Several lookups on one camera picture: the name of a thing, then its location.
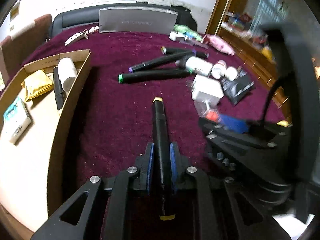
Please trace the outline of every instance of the yellow snack package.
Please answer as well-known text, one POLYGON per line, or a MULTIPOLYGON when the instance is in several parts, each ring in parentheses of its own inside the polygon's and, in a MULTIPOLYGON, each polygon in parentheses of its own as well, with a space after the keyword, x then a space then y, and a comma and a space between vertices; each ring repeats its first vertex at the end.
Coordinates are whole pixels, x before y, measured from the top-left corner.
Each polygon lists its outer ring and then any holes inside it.
POLYGON ((52 90, 53 82, 43 70, 37 70, 25 78, 21 86, 26 89, 26 98, 24 100, 26 102, 52 90))

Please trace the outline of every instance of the purple tablecloth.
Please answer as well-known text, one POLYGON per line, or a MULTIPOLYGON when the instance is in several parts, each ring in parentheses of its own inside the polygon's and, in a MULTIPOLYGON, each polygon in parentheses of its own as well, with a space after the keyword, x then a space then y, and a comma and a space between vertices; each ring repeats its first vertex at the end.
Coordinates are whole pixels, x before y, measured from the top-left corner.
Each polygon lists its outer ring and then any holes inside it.
MULTIPOLYGON (((66 197, 92 175, 111 177, 134 164, 152 140, 151 104, 154 97, 163 98, 171 141, 177 141, 180 153, 190 162, 208 170, 203 152, 205 139, 198 127, 198 115, 186 87, 185 79, 119 84, 118 75, 128 67, 161 56, 162 46, 194 48, 170 41, 167 35, 154 33, 94 33, 68 47, 64 42, 76 27, 54 37, 25 61, 31 62, 57 53, 79 49, 91 50, 92 70, 80 95, 69 131, 65 152, 64 190, 66 197)), ((209 48, 208 61, 224 60, 238 67, 238 56, 227 56, 209 48)), ((237 118, 258 119, 267 91, 255 82, 255 90, 236 106, 226 97, 218 104, 223 114, 237 118)), ((271 103, 267 120, 283 120, 282 112, 271 103)))

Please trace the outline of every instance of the pink package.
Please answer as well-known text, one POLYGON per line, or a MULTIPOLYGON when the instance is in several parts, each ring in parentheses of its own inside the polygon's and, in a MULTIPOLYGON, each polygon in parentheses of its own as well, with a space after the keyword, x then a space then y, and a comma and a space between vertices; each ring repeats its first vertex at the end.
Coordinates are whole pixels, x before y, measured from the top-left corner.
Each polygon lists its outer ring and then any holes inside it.
POLYGON ((201 43, 203 44, 210 44, 212 47, 214 47, 215 49, 217 49, 218 51, 222 52, 222 53, 226 53, 228 55, 234 55, 235 51, 233 50, 233 48, 226 43, 223 39, 221 39, 220 37, 216 36, 216 35, 209 35, 206 34, 201 43))

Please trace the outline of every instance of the metal screw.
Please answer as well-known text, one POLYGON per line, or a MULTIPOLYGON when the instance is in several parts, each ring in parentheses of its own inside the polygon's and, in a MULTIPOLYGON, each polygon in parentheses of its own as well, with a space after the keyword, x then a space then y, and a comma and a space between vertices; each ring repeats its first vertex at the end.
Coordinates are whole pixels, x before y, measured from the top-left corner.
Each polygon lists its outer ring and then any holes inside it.
POLYGON ((234 179, 232 177, 225 177, 224 181, 230 184, 230 183, 233 183, 234 179))
POLYGON ((127 171, 128 171, 129 173, 135 173, 135 172, 138 171, 138 168, 135 167, 135 166, 131 166, 131 167, 129 167, 129 168, 127 169, 127 171))
POLYGON ((223 159, 223 153, 222 152, 217 153, 217 160, 221 161, 222 159, 223 159))
POLYGON ((100 177, 99 177, 99 176, 96 176, 96 175, 94 175, 94 176, 92 176, 92 177, 90 178, 90 182, 91 182, 91 183, 97 183, 99 180, 100 180, 100 177))
POLYGON ((225 158, 225 159, 222 161, 222 163, 223 163, 224 165, 228 166, 228 165, 229 165, 229 158, 225 158))
POLYGON ((213 139, 213 138, 216 138, 216 137, 218 137, 218 136, 215 135, 215 134, 209 134, 209 135, 207 136, 208 139, 213 139))
POLYGON ((230 168, 229 170, 235 171, 236 170, 236 164, 235 163, 230 163, 230 168))
POLYGON ((269 143, 267 143, 267 145, 268 145, 268 147, 270 147, 270 148, 274 148, 274 147, 277 146, 277 144, 274 143, 274 142, 269 142, 269 143))
POLYGON ((197 171, 197 168, 194 167, 194 166, 190 166, 187 168, 187 171, 190 172, 190 173, 195 173, 197 171))

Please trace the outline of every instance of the black package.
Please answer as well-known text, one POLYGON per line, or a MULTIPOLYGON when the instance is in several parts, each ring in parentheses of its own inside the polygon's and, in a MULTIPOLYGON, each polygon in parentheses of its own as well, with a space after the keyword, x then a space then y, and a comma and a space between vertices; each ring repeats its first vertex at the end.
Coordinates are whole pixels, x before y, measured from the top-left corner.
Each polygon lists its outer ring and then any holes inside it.
POLYGON ((221 85, 224 94, 229 98, 235 106, 250 90, 254 89, 254 82, 249 75, 241 69, 237 78, 233 81, 223 78, 221 85))

